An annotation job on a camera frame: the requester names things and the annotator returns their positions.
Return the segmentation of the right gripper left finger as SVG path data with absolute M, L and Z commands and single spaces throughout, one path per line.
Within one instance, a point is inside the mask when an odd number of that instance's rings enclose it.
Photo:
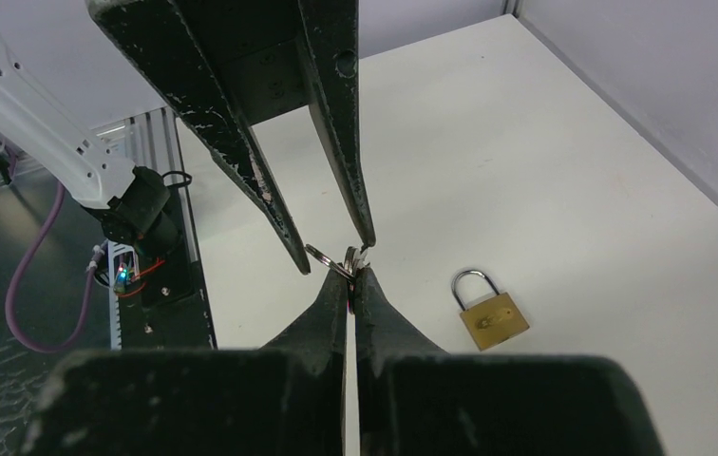
M 348 282 L 253 350 L 76 351 L 43 385 L 23 455 L 340 455 Z

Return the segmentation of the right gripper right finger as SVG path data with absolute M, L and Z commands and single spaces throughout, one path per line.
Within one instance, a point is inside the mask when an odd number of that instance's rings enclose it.
M 355 279 L 364 455 L 660 455 L 643 398 L 615 361 L 568 354 L 451 354 Z

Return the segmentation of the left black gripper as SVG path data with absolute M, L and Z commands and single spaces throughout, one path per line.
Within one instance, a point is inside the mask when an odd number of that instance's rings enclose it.
M 89 1 L 86 8 L 263 213 L 301 274 L 311 271 L 303 240 L 250 125 L 309 107 L 362 245 L 376 244 L 360 158 L 356 1 Z

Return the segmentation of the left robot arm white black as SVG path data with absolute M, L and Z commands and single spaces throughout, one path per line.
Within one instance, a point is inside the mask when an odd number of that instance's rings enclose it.
M 255 137 L 306 106 L 365 247 L 376 242 L 360 159 L 354 1 L 90 1 L 92 21 L 311 267 Z M 41 163 L 111 240 L 161 257 L 179 242 L 159 174 L 111 152 L 24 68 L 0 35 L 0 133 Z

